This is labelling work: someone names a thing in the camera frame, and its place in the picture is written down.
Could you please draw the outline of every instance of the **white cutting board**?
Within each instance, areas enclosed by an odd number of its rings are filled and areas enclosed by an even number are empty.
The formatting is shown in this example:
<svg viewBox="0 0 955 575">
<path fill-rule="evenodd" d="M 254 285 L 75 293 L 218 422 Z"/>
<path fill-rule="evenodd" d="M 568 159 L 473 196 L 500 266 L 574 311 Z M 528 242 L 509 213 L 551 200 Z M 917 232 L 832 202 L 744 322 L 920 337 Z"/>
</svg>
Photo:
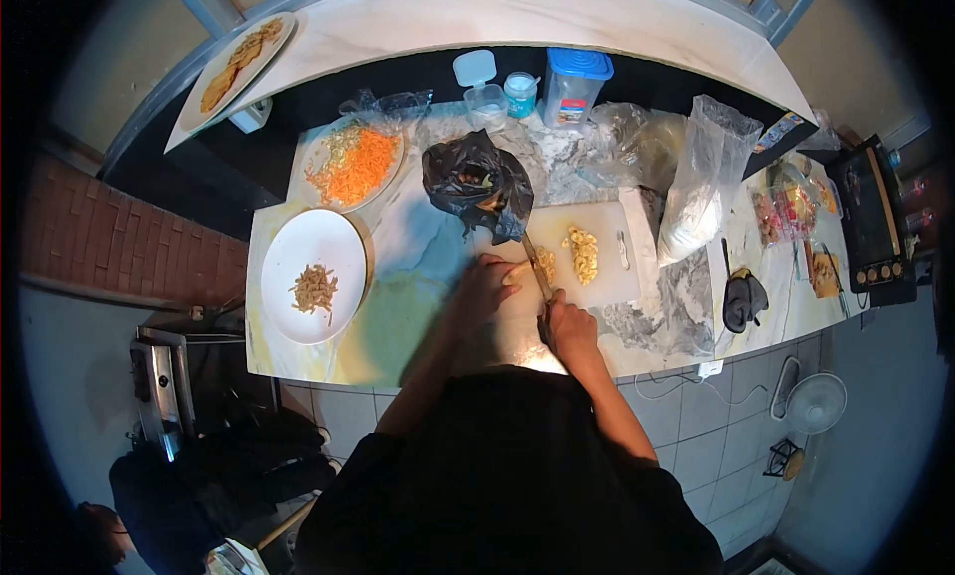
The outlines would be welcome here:
<svg viewBox="0 0 955 575">
<path fill-rule="evenodd" d="M 577 226 L 597 238 L 597 276 L 586 287 L 580 284 L 574 273 L 570 247 L 561 247 L 564 238 L 569 240 L 569 226 Z M 624 268 L 621 259 L 618 231 L 624 236 L 629 269 Z M 637 259 L 630 241 L 627 214 L 618 201 L 535 208 L 527 223 L 527 235 L 535 246 L 543 246 L 554 252 L 557 272 L 551 287 L 555 290 L 566 289 L 567 303 L 593 307 L 640 299 Z M 518 242 L 491 246 L 491 233 L 483 228 L 476 233 L 476 250 L 477 253 L 496 254 L 508 262 L 523 262 L 527 259 L 523 246 Z M 520 291 L 500 305 L 497 311 L 499 319 L 540 313 L 543 295 L 533 272 L 525 273 L 519 284 Z"/>
</svg>

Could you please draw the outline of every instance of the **grated carrot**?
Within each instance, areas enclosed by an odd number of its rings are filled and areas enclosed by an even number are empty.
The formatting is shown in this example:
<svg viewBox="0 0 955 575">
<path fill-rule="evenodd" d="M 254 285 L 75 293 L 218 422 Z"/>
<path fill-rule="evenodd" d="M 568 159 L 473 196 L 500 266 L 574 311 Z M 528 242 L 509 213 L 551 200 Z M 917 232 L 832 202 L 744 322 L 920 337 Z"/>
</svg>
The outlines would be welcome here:
<svg viewBox="0 0 955 575">
<path fill-rule="evenodd" d="M 397 137 L 382 136 L 367 129 L 358 129 L 357 138 L 341 154 L 341 159 L 329 159 L 317 171 L 309 163 L 305 178 L 322 195 L 322 203 L 338 200 L 343 206 L 358 204 L 373 189 L 381 186 L 394 162 Z"/>
</svg>

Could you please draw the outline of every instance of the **white plate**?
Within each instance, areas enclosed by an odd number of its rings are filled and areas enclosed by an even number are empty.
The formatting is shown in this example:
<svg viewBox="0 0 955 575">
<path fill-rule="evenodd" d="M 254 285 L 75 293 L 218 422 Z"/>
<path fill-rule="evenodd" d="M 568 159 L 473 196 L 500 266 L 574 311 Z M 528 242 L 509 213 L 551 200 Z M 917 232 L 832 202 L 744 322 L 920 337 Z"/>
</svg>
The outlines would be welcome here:
<svg viewBox="0 0 955 575">
<path fill-rule="evenodd" d="M 208 113 L 200 112 L 199 104 L 202 102 L 202 95 L 205 94 L 206 87 L 213 78 L 221 74 L 222 70 L 225 69 L 225 66 L 229 63 L 229 57 L 239 48 L 239 45 L 245 40 L 245 36 L 259 30 L 259 28 L 275 18 L 282 20 L 282 30 L 279 32 L 278 38 L 273 42 L 264 42 L 262 44 L 262 52 L 259 53 L 259 56 L 252 59 L 251 63 L 242 68 L 236 76 L 235 81 L 232 82 L 232 86 L 225 91 L 225 95 L 216 103 L 216 106 L 212 107 Z M 190 92 L 189 97 L 185 99 L 183 114 L 180 117 L 180 128 L 183 128 L 186 132 L 195 132 L 197 129 L 209 123 L 216 115 L 219 115 L 219 112 L 231 103 L 241 91 L 245 90 L 245 87 L 248 86 L 252 80 L 255 80 L 259 72 L 261 72 L 262 69 L 269 64 L 269 61 L 272 60 L 272 57 L 279 52 L 282 45 L 286 43 L 288 37 L 292 34 L 292 30 L 295 29 L 295 23 L 295 15 L 288 11 L 269 15 L 269 17 L 249 26 L 245 32 L 236 36 L 228 46 L 222 49 L 219 55 L 214 56 L 205 65 L 205 69 L 202 70 L 202 73 L 198 75 L 198 80 L 196 80 L 196 84 L 192 87 L 192 92 Z"/>
<path fill-rule="evenodd" d="M 398 148 L 394 152 L 394 160 L 391 162 L 391 169 L 388 171 L 388 175 L 385 176 L 385 179 L 382 180 L 381 185 L 372 189 L 368 193 L 368 196 L 362 199 L 357 204 L 352 204 L 351 206 L 345 206 L 341 204 L 337 199 L 333 199 L 331 203 L 322 204 L 322 196 L 318 193 L 318 190 L 315 189 L 315 186 L 310 184 L 305 178 L 304 170 L 308 166 L 308 161 L 312 162 L 312 167 L 317 170 L 318 167 L 322 166 L 322 163 L 325 163 L 325 160 L 328 159 L 328 146 L 325 145 L 325 139 L 328 138 L 326 135 L 325 138 L 319 138 L 316 141 L 312 142 L 308 147 L 308 150 L 305 151 L 302 168 L 299 173 L 299 184 L 301 185 L 302 199 L 312 208 L 330 208 L 346 214 L 361 208 L 368 202 L 376 199 L 378 194 L 385 191 L 391 181 L 394 179 L 394 176 L 398 174 L 398 169 L 401 168 L 401 163 L 404 161 L 405 157 L 405 138 L 404 134 L 398 136 Z"/>
<path fill-rule="evenodd" d="M 306 265 L 323 265 L 338 277 L 328 312 L 292 307 L 295 284 Z M 262 302 L 276 328 L 289 339 L 313 345 L 335 336 L 352 320 L 365 290 L 367 260 L 361 236 L 348 219 L 331 210 L 308 210 L 285 224 L 272 240 L 262 266 Z"/>
</svg>

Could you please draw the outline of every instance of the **bag of flour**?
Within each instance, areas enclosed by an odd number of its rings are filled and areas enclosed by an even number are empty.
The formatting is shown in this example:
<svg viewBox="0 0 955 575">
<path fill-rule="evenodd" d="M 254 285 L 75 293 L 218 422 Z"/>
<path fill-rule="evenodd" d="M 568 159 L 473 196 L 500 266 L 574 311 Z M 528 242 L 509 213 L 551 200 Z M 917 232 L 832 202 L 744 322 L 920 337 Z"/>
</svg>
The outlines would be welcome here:
<svg viewBox="0 0 955 575">
<path fill-rule="evenodd" d="M 733 107 L 706 95 L 693 98 L 657 237 L 661 267 L 683 260 L 719 232 L 762 131 L 762 123 Z"/>
</svg>

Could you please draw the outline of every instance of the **black plastic bag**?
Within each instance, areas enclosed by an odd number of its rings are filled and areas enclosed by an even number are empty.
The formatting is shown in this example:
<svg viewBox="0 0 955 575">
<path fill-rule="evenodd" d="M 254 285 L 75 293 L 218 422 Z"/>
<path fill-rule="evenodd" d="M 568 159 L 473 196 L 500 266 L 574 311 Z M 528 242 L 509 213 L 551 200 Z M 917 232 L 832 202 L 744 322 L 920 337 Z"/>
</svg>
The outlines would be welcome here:
<svg viewBox="0 0 955 575">
<path fill-rule="evenodd" d="M 478 225 L 494 233 L 494 245 L 520 241 L 534 205 L 531 180 L 509 152 L 482 129 L 424 151 L 424 189 L 435 208 L 460 217 L 464 234 Z"/>
</svg>

